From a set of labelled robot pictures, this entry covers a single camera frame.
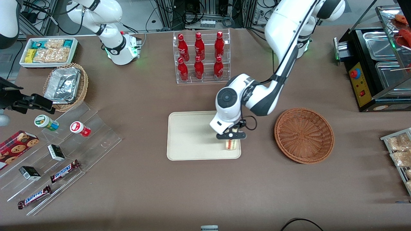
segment red emergency stop button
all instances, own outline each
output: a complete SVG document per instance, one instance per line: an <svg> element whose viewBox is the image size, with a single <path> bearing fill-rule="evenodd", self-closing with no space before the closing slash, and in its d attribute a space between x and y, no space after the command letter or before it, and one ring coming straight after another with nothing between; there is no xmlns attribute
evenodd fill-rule
<svg viewBox="0 0 411 231"><path fill-rule="evenodd" d="M361 76L361 71L358 68L355 68L355 70L352 70L350 72L350 77L353 79L358 79Z"/></svg>

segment white robotic arm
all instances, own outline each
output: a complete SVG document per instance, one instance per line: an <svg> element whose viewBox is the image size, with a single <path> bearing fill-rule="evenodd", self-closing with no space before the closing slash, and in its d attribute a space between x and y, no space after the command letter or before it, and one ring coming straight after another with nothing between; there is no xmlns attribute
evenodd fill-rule
<svg viewBox="0 0 411 231"><path fill-rule="evenodd" d="M0 1L0 49L6 49L18 38L18 16L23 0Z"/></svg>
<svg viewBox="0 0 411 231"><path fill-rule="evenodd" d="M114 25L120 22L122 9L115 0L76 0L66 6L69 11L77 3L80 5L68 13L70 19L95 33L104 46L109 58L117 65L125 65L139 57L141 40L131 35L121 34Z"/></svg>
<svg viewBox="0 0 411 231"><path fill-rule="evenodd" d="M218 133L218 139L246 138L244 132L233 132L233 128L245 126L242 105L257 116L266 116L274 110L284 83L299 57L299 48L305 48L305 44L298 43L309 39L309 36L300 35L306 25L310 26L310 17L335 20L341 16L344 8L344 0L282 0L278 4L267 22L265 35L278 57L279 66L266 81L258 82L241 74L233 77L218 92L215 99L217 114L210 122L210 126Z"/></svg>

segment brown woven basket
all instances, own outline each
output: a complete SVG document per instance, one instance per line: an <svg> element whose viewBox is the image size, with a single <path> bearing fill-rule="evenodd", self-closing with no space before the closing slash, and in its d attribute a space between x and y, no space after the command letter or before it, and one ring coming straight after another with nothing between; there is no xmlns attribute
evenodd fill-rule
<svg viewBox="0 0 411 231"><path fill-rule="evenodd" d="M320 114L307 108L283 112L275 123L274 136L281 151L302 164L325 160L334 147L330 124Z"/></svg>
<svg viewBox="0 0 411 231"><path fill-rule="evenodd" d="M75 67L81 71L79 87L77 90L77 99L72 104L53 104L53 107L57 111L60 111L60 112L66 112L70 108L77 107L84 101L85 95L87 94L88 77L87 77L87 73L84 71L84 69L80 65L76 63L70 63L70 64L63 65L61 67L57 67L57 69L63 69L63 68L69 68L69 67ZM44 84L43 95L46 93L46 89L47 89L48 81L50 80L50 77L51 77L51 73L48 75L48 78L46 79L46 83Z"/></svg>

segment red bottle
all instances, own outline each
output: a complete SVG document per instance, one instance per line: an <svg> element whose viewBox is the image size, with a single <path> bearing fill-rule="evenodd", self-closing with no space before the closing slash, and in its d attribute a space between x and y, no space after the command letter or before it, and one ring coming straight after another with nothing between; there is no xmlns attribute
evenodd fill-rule
<svg viewBox="0 0 411 231"><path fill-rule="evenodd" d="M196 70L196 78L202 80L204 76L204 64L201 61L199 55L196 56L196 63L194 63L194 69Z"/></svg>
<svg viewBox="0 0 411 231"><path fill-rule="evenodd" d="M215 40L214 44L214 56L217 58L217 56L223 57L224 55L224 41L223 41L223 32L219 31L217 32L217 39Z"/></svg>
<svg viewBox="0 0 411 231"><path fill-rule="evenodd" d="M216 62L214 64L214 79L221 80L223 78L223 68L224 65L221 62L221 56L217 56Z"/></svg>
<svg viewBox="0 0 411 231"><path fill-rule="evenodd" d="M201 38L201 33L196 33L196 43L194 44L196 49L196 55L200 56L201 60L204 60L206 57L206 51L204 49L204 41Z"/></svg>
<svg viewBox="0 0 411 231"><path fill-rule="evenodd" d="M181 81L187 82L188 81L188 69L182 57L178 57L177 69L178 69L178 73L180 74Z"/></svg>
<svg viewBox="0 0 411 231"><path fill-rule="evenodd" d="M188 46L187 43L184 41L183 34L178 34L178 52L180 53L180 57L184 59L185 62L190 60L190 55L188 54Z"/></svg>

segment table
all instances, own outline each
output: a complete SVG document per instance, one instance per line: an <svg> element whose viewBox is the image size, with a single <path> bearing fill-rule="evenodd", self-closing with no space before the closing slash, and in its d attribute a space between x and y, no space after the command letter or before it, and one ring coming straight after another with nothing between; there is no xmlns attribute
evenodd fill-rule
<svg viewBox="0 0 411 231"><path fill-rule="evenodd" d="M124 140L36 216L26 217L0 191L0 225L4 231L188 231L217 224L221 231L263 231L303 217L324 230L408 229L410 205L394 202L409 197L379 138L409 127L411 114L358 112L348 74L333 62L332 39L348 27L316 29L276 109L259 117L257 130L241 142L239 159L183 162L166 157L169 114L215 110L224 84L177 85L169 32L149 34L141 58L126 66L113 64L96 36L78 37L77 62L90 79L85 100ZM232 73L268 78L268 45L244 29L231 34ZM16 84L41 93L49 72L22 68ZM313 109L331 124L335 147L324 162L298 164L277 147L275 120L293 107ZM40 111L6 114L12 122L0 127L0 140L19 129L40 132L32 124ZM300 222L288 230L312 227Z"/></svg>

